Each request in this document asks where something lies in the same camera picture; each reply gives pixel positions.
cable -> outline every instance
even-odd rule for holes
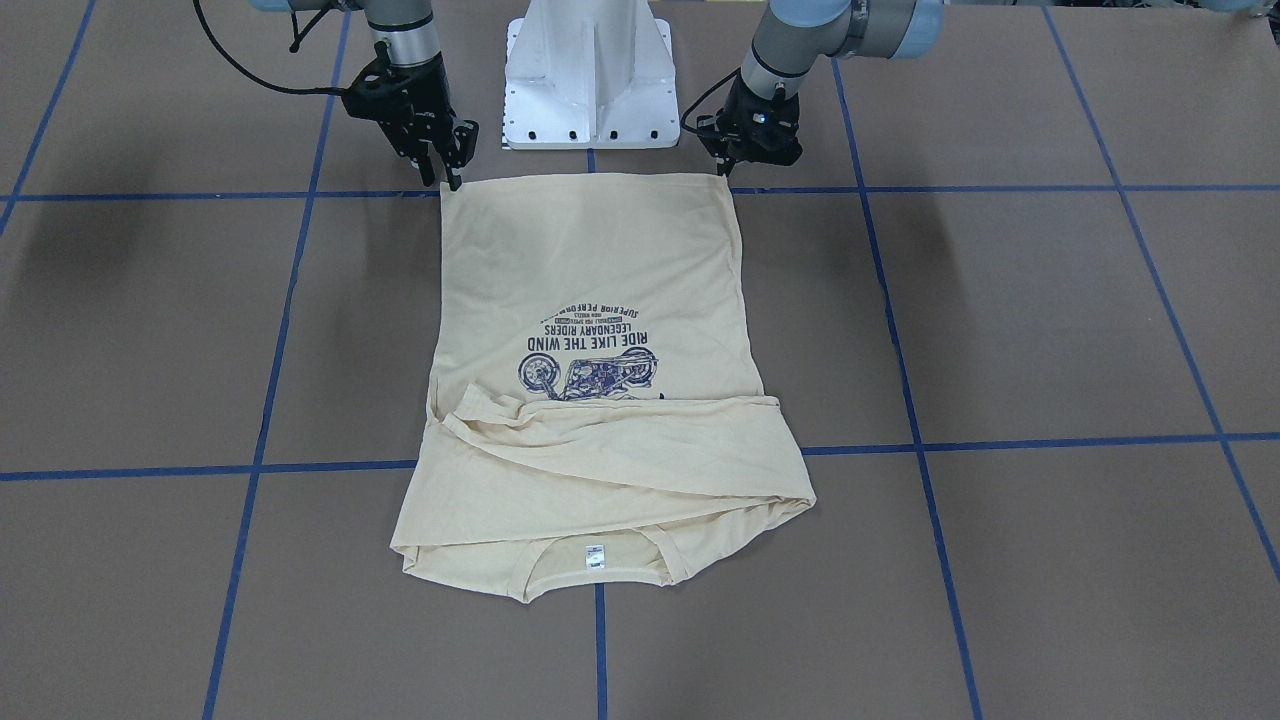
[[[735,77],[737,77],[737,70],[733,70],[730,74],[727,74],[723,78],[721,78],[721,81],[717,82],[716,85],[710,86],[710,88],[708,88],[707,92],[704,92],[701,95],[701,97],[699,97],[698,100],[694,100],[694,104],[690,105],[689,109],[685,110],[685,113],[682,115],[680,115],[680,129],[682,129],[685,132],[690,132],[692,135],[696,135],[698,137],[710,137],[710,138],[717,138],[718,140],[721,137],[721,135],[718,132],[704,131],[701,128],[689,127],[689,115],[691,115],[692,111],[696,110],[699,105],[701,105],[703,102],[705,102],[707,99],[712,96],[712,92],[716,92],[721,87],[724,87],[724,83],[727,83],[731,79],[733,79]]]
[[[230,54],[227,53],[227,50],[221,46],[221,44],[218,42],[218,38],[214,37],[214,31],[209,28],[209,20],[205,19],[205,10],[204,10],[204,8],[200,6],[200,0],[191,0],[191,4],[196,8],[196,18],[200,20],[200,27],[202,27],[205,29],[205,37],[209,38],[210,44],[212,44],[214,50],[218,50],[218,54],[221,55],[224,60],[227,60],[228,63],[230,63],[233,68],[236,68],[237,70],[239,70],[241,74],[244,76],[244,77],[247,77],[248,79],[251,79],[251,81],[261,85],[262,87],[265,87],[268,90],[274,90],[275,92],[283,92],[285,95],[339,95],[340,96],[340,95],[343,95],[343,94],[347,92],[342,87],[283,87],[283,86],[279,86],[279,85],[275,85],[275,83],[266,82],[265,79],[255,76],[253,73],[251,73],[247,69],[244,69],[244,65],[237,63],[236,58],[232,58]]]

white plastic stand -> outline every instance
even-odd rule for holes
[[[671,26],[645,0],[531,0],[508,26],[506,146],[671,147],[678,119]]]

blue joint cap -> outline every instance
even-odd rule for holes
[[[289,5],[289,0],[248,0],[248,4],[268,13],[293,12],[293,8]]]
[[[915,0],[911,22],[906,24],[902,44],[891,59],[919,58],[933,47],[942,32],[942,0]]]
[[[1247,10],[1257,4],[1257,0],[1199,0],[1201,8],[1215,13],[1235,13]]]
[[[820,27],[840,17],[850,0],[769,0],[773,17],[791,27]]]

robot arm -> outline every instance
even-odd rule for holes
[[[941,28],[942,0],[769,0],[724,106],[694,132],[718,174],[742,161],[791,165],[803,151],[797,94],[819,55],[918,58]]]
[[[251,0],[260,10],[365,10],[374,36],[375,59],[342,92],[352,118],[378,123],[402,158],[435,184],[428,155],[434,149],[449,187],[475,154],[479,126],[460,120],[449,101],[449,83],[436,36],[431,0]]]

motorcycle graphic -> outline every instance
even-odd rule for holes
[[[648,347],[631,347],[617,357],[588,357],[568,364],[564,389],[556,391],[559,363],[545,352],[534,352],[520,361],[520,382],[530,392],[552,400],[611,397],[634,387],[649,387],[658,369],[658,357]]]

